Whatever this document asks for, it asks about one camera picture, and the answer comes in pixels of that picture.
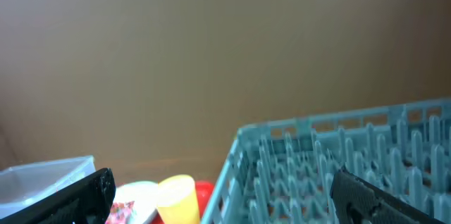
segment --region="cup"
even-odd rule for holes
[[[165,224],[199,224],[194,179],[175,175],[158,184],[156,208]]]

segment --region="plastic dish rack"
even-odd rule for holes
[[[247,125],[202,224],[338,223],[328,195],[342,165],[451,223],[450,126],[451,99]]]

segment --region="white container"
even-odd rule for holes
[[[5,218],[95,172],[83,156],[7,168],[0,172],[0,218]]]

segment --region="dish rack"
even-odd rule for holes
[[[342,166],[451,223],[451,99],[240,128],[202,224],[338,223],[329,197]]]

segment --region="wall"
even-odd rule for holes
[[[0,0],[21,163],[215,180],[245,123],[447,96],[451,0]]]

